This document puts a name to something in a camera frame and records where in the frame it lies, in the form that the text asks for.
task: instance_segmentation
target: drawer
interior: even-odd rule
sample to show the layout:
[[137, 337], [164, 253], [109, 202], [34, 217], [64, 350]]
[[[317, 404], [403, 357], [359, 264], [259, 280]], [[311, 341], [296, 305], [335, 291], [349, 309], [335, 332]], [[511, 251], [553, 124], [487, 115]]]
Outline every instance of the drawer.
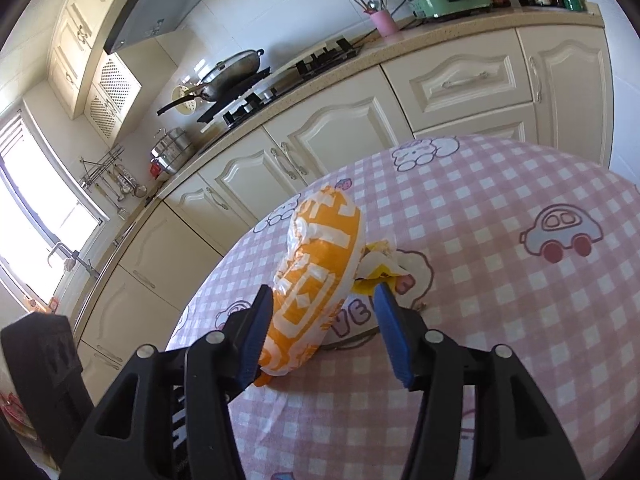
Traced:
[[459, 119], [417, 132], [415, 138], [459, 137], [471, 134], [538, 144], [538, 128], [536, 126], [534, 105], [533, 103], [527, 103]]
[[447, 41], [382, 67], [414, 132], [532, 101], [513, 29]]

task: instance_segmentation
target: gas stove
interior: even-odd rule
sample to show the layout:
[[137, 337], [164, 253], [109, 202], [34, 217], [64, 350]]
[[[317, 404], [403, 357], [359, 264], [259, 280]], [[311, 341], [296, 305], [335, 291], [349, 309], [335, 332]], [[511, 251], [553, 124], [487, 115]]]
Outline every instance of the gas stove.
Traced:
[[[349, 59], [353, 59], [359, 53], [359, 49], [355, 48], [344, 38], [340, 38], [335, 43], [335, 48], [324, 47], [323, 49], [314, 52], [308, 57], [305, 57], [293, 64], [291, 68], [295, 66], [297, 75], [294, 78], [289, 78], [286, 83], [281, 84], [278, 82], [267, 90], [251, 92], [249, 95], [245, 95], [242, 99], [236, 101], [232, 107], [233, 109], [230, 109], [222, 115], [226, 126], [228, 126], [228, 128], [223, 132], [223, 135], [229, 133], [233, 128], [237, 128], [240, 124], [277, 99], [283, 97], [322, 73], [331, 70]], [[255, 82], [247, 81], [245, 91], [257, 87], [260, 81], [264, 79], [264, 76], [256, 79], [257, 80]], [[198, 119], [198, 122], [210, 123], [224, 108], [230, 107], [232, 100], [224, 102], [224, 106], [221, 106], [222, 104], [223, 102], [214, 104]]]

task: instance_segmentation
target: pan handle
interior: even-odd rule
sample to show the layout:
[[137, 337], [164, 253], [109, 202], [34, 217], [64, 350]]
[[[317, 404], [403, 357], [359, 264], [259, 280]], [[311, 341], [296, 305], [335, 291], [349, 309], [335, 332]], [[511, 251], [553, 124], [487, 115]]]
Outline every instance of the pan handle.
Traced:
[[166, 111], [168, 111], [171, 108], [173, 108], [174, 106], [181, 105], [182, 103], [186, 103], [188, 101], [195, 101], [196, 97], [198, 97], [198, 96], [185, 95], [185, 96], [181, 97], [180, 99], [176, 99], [174, 102], [169, 103], [167, 106], [163, 106], [156, 113], [160, 116], [160, 115], [164, 114]]

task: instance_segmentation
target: cream cabinet door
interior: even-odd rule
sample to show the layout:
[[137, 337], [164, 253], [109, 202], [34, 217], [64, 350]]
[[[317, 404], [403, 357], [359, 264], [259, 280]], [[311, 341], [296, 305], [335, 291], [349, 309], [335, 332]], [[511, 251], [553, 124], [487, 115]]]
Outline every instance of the cream cabinet door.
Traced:
[[513, 29], [446, 41], [382, 68], [414, 132], [531, 101]]
[[98, 404], [124, 364], [109, 359], [84, 341], [78, 345], [78, 357], [82, 363], [82, 380], [94, 404]]
[[518, 29], [531, 78], [540, 143], [609, 166], [613, 83], [604, 30]]
[[227, 254], [253, 227], [197, 173], [164, 201], [220, 254]]
[[250, 227], [306, 187], [262, 127], [198, 172]]
[[107, 146], [112, 147], [116, 143], [122, 123], [113, 104], [93, 84], [84, 104], [84, 115]]
[[302, 101], [264, 127], [308, 184], [414, 139], [379, 66]]
[[80, 88], [84, 69], [91, 54], [91, 47], [84, 37], [78, 34], [78, 29], [71, 15], [64, 10], [60, 23], [53, 37], [53, 54], [66, 66], [69, 80]]
[[120, 265], [182, 311], [221, 259], [169, 206], [160, 203]]
[[150, 343], [164, 350], [179, 319], [180, 310], [117, 266], [89, 316], [82, 340], [123, 366], [140, 345]]
[[504, 108], [502, 110], [493, 110], [492, 112], [486, 112], [417, 132], [415, 138], [455, 137], [471, 134], [537, 144], [538, 129], [536, 127], [536, 111], [532, 103]]
[[95, 35], [113, 0], [68, 0], [66, 9], [76, 24], [74, 33], [94, 46]]
[[73, 119], [73, 110], [78, 100], [78, 87], [74, 84], [71, 70], [55, 51], [49, 60], [49, 84], [67, 115]]

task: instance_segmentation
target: table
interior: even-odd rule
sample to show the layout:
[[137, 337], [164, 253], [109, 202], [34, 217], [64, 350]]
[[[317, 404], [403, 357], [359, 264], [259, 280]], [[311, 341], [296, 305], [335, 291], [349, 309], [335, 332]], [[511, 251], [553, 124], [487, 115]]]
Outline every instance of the table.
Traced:
[[[412, 275], [402, 306], [459, 344], [507, 343], [569, 436], [587, 478], [640, 421], [640, 192], [596, 164], [483, 136], [416, 140], [351, 164], [261, 221], [184, 311], [187, 346], [271, 284], [288, 221], [327, 184], [364, 211], [367, 242], [395, 238]], [[350, 296], [321, 349], [230, 404], [249, 480], [400, 478], [420, 392], [394, 377], [369, 298]], [[473, 412], [463, 418], [460, 472]]]

